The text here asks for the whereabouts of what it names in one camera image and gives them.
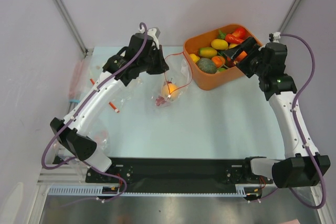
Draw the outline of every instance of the plastic bag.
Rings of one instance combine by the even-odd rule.
[[[169,70],[160,75],[152,95],[152,100],[159,108],[169,106],[177,101],[193,79],[191,67],[182,52],[168,55],[165,57],[165,61]]]
[[[139,87],[139,85],[142,84],[141,78],[136,78],[135,80],[132,80],[127,87],[123,88],[123,91],[113,95],[111,98],[109,104],[110,106],[116,111],[119,112],[120,109],[125,105],[126,102],[130,101],[133,97],[134,91],[136,88]]]

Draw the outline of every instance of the red string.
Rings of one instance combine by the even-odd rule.
[[[193,80],[193,69],[191,68],[191,65],[190,65],[189,61],[187,60],[187,58],[186,58],[184,52],[179,52],[179,53],[177,53],[177,54],[171,54],[171,55],[180,55],[180,54],[183,54],[185,60],[188,62],[188,65],[189,65],[189,67],[190,67],[190,71],[191,71],[191,79],[190,79],[190,81],[189,81],[186,85],[183,85],[183,86],[181,86],[181,87],[178,87],[177,89],[173,90],[173,92],[170,92],[169,84],[168,84],[168,81],[167,81],[167,76],[166,76],[166,73],[164,73],[164,79],[165,79],[165,82],[166,82],[166,84],[167,84],[167,86],[168,86],[168,92],[169,92],[169,95],[171,95],[172,93],[174,93],[175,91],[177,91],[177,90],[179,90],[179,89],[182,89],[182,88],[184,88],[184,87],[187,87],[187,86],[191,83],[191,81]]]
[[[262,176],[260,176],[259,180],[260,180],[260,185],[263,184],[263,186],[260,189],[264,189],[266,187],[266,182],[265,182],[264,178]]]

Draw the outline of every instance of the toy fruit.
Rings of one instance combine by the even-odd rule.
[[[220,72],[223,72],[223,71],[225,71],[225,70],[226,70],[225,68],[218,68],[218,69],[217,69],[217,72],[220,73]]]
[[[176,86],[175,84],[172,84],[172,83],[165,84],[162,87],[161,96],[164,99],[169,99],[171,101],[174,101],[176,98],[179,97],[179,91],[177,89],[178,89],[178,86]]]
[[[220,68],[223,64],[225,64],[225,59],[222,56],[214,56],[211,60],[216,65],[216,68]]]
[[[200,59],[200,57],[198,57],[196,54],[190,54],[190,57],[195,63],[198,62]]]
[[[235,63],[233,62],[233,60],[231,60],[230,58],[228,57],[225,57],[226,59],[226,62],[225,62],[225,65],[228,66],[229,68],[232,68],[235,66]]]
[[[243,60],[245,57],[247,56],[247,53],[245,51],[243,51],[240,55],[238,55],[238,57],[235,59],[236,61],[240,62],[241,60]]]
[[[242,27],[239,27],[232,33],[232,35],[239,39],[244,39],[246,36],[246,30]]]
[[[231,44],[229,45],[229,49],[234,48],[234,47],[236,47],[236,46],[238,46],[238,44],[231,43]]]
[[[205,73],[216,73],[217,68],[214,62],[207,58],[200,59],[196,65]]]
[[[217,50],[212,47],[203,47],[203,48],[200,48],[198,54],[201,57],[211,59],[212,57],[217,55]]]
[[[214,39],[211,41],[211,46],[217,50],[225,50],[229,44],[223,39]]]
[[[227,34],[225,36],[225,40],[229,43],[235,43],[235,44],[241,44],[243,42],[242,39],[239,39],[239,38],[233,36],[232,34]]]

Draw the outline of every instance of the metal floor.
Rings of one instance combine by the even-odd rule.
[[[303,193],[311,200],[307,190]],[[317,211],[303,206],[287,189],[278,190],[261,204],[226,197],[127,196],[105,204],[85,200],[59,207],[77,199],[48,196],[40,224],[278,224],[294,219],[301,224],[321,223]]]

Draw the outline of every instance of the yellow lemon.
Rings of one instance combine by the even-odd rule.
[[[195,62],[195,63],[198,62],[198,60],[199,60],[199,57],[196,54],[190,54],[190,57],[193,60],[193,62]]]
[[[225,50],[229,44],[223,39],[214,39],[211,41],[211,46],[217,50]]]
[[[172,83],[168,83],[166,85],[164,85],[162,87],[162,90],[161,90],[161,96],[164,98],[164,99],[169,99],[171,101],[174,101],[177,97],[179,97],[179,90],[178,89],[178,86],[176,86],[175,84],[172,84]]]

